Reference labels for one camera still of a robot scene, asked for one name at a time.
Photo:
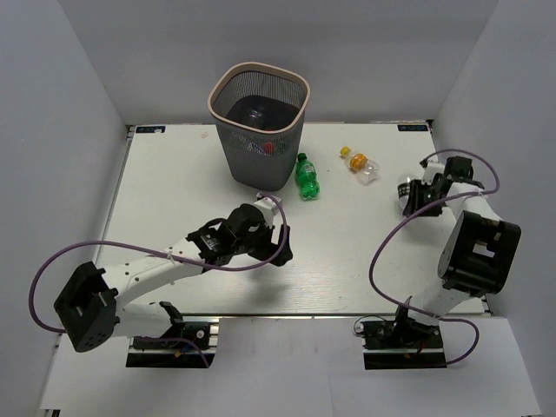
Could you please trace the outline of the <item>red label cola bottle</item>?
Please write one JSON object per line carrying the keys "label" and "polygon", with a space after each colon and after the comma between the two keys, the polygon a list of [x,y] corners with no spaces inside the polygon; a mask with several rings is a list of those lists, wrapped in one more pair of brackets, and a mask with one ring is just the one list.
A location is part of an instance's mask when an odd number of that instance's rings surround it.
{"label": "red label cola bottle", "polygon": [[247,151],[260,156],[273,156],[275,154],[275,146],[272,142],[265,142],[263,144],[249,142],[247,145]]}

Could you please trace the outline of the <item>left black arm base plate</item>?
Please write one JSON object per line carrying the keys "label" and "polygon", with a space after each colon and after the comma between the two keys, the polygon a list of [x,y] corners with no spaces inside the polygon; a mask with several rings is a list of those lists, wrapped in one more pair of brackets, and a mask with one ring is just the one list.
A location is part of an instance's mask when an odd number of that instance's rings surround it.
{"label": "left black arm base plate", "polygon": [[127,368],[205,369],[212,364],[217,347],[219,319],[184,317],[164,335],[132,338]]}

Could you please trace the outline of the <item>clear unlabelled plastic bottle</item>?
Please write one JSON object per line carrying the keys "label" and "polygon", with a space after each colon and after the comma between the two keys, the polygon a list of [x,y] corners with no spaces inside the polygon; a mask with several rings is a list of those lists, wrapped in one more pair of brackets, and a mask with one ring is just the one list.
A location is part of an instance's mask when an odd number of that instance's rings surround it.
{"label": "clear unlabelled plastic bottle", "polygon": [[261,108],[247,108],[242,116],[242,124],[254,129],[263,129],[265,123],[264,112]]}

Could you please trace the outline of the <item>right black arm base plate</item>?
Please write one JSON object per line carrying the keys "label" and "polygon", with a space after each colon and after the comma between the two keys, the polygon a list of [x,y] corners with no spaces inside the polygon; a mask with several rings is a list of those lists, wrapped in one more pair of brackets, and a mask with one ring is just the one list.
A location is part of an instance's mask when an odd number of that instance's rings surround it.
{"label": "right black arm base plate", "polygon": [[441,369],[447,367],[439,327],[430,334],[411,335],[410,341],[392,337],[394,321],[365,316],[354,324],[354,333],[362,338],[366,370]]}

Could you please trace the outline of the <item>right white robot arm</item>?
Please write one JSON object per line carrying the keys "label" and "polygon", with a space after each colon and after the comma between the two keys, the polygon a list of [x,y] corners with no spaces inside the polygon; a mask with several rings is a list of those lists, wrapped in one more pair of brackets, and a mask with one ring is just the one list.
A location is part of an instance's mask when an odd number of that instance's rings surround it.
{"label": "right white robot arm", "polygon": [[438,267],[439,280],[397,308],[392,334],[405,347],[433,332],[439,318],[459,304],[487,294],[498,294],[506,284],[521,237],[520,226],[506,222],[487,202],[481,182],[473,178],[472,160],[452,156],[444,163],[425,159],[421,179],[398,186],[403,215],[437,217],[443,208],[456,220]]}

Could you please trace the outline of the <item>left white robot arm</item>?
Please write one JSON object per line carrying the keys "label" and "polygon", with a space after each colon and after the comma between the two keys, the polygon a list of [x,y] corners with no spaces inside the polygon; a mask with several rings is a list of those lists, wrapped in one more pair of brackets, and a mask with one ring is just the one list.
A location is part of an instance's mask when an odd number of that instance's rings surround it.
{"label": "left white robot arm", "polygon": [[[224,270],[237,255],[281,267],[293,258],[290,227],[274,226],[283,212],[268,198],[242,204],[225,218],[207,222],[161,252],[120,265],[78,266],[54,302],[54,309],[78,353],[112,337],[144,336],[173,347],[183,337],[182,315],[168,301],[140,305],[136,299],[184,278]],[[272,241],[273,233],[280,235]]]}

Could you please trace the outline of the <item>black label black cap bottle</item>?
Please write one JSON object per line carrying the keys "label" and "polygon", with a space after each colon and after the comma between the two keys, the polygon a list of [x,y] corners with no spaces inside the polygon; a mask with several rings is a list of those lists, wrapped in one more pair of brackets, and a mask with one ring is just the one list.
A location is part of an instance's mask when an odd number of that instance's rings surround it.
{"label": "black label black cap bottle", "polygon": [[401,212],[404,212],[407,206],[410,189],[411,189],[411,183],[415,179],[416,176],[413,174],[401,174],[397,178],[397,196],[398,196],[398,202],[400,204]]}

